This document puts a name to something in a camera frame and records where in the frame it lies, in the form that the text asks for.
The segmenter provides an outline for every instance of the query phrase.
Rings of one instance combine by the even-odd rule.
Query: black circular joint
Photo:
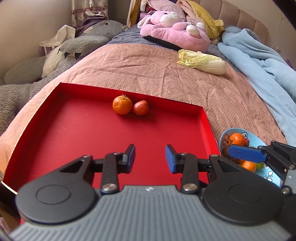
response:
[[[296,226],[296,196],[285,197],[283,209],[281,210],[277,222],[289,233],[295,233]]]
[[[67,201],[71,197],[71,191],[66,186],[53,184],[39,189],[36,197],[42,203],[55,205]]]
[[[98,197],[93,187],[77,178],[36,179],[23,186],[16,205],[25,219],[40,224],[62,224],[88,213]]]
[[[210,212],[225,221],[257,225],[280,213],[284,195],[276,185],[251,172],[229,172],[205,188],[203,202]]]
[[[263,196],[262,189],[250,184],[237,184],[228,191],[231,199],[243,204],[252,204],[261,200]]]

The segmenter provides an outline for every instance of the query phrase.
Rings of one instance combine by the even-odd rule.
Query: green fruit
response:
[[[263,167],[263,162],[256,163],[256,170],[259,170]]]

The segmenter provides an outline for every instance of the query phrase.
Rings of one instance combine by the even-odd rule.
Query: bed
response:
[[[195,0],[224,26],[254,31],[266,43],[268,30],[257,19],[227,1]],[[137,4],[130,19],[138,15]],[[226,60],[216,45],[209,54]],[[0,137],[0,171],[6,165],[24,128],[44,99],[60,83],[78,83],[143,93],[203,106],[217,139],[228,128],[246,129],[266,144],[272,139],[286,143],[270,111],[254,91],[248,79],[227,62],[222,76],[177,64],[178,52],[160,47],[139,36],[136,27],[114,37],[74,66],[55,72],[52,79],[26,85],[26,99],[16,99],[16,117]]]

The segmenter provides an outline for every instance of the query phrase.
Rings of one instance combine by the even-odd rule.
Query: dotted pink blanket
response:
[[[18,113],[0,137],[0,171],[26,125],[44,99],[60,83],[121,89],[203,106],[217,140],[238,127],[265,143],[286,143],[269,110],[243,74],[227,64],[222,76],[177,64],[178,53],[144,44],[105,45],[47,84]]]

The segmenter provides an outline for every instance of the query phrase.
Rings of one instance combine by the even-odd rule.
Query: pink plush toy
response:
[[[202,23],[197,23],[195,27],[182,22],[175,12],[150,11],[139,21],[138,28],[142,37],[151,36],[195,52],[205,53],[211,42]]]

